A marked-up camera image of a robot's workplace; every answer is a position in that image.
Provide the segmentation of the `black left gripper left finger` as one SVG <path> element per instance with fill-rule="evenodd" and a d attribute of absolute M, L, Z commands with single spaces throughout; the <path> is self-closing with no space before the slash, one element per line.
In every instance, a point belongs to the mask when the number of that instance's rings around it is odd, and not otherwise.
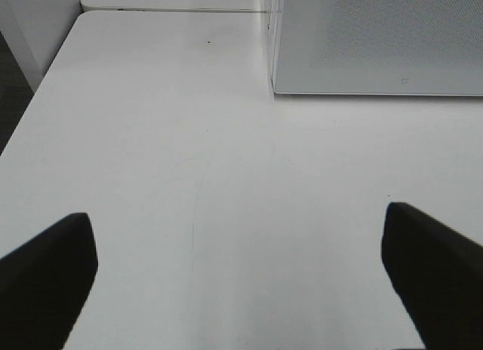
<path fill-rule="evenodd" d="M 1 259 L 1 347 L 62 349 L 98 270 L 86 213 L 71 213 Z"/>

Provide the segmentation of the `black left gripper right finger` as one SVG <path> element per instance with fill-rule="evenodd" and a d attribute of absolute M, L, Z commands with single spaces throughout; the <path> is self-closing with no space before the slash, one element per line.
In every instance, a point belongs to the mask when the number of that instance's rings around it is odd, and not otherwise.
<path fill-rule="evenodd" d="M 482 246 L 404 202 L 386 209 L 380 255 L 427 349 L 482 347 Z"/>

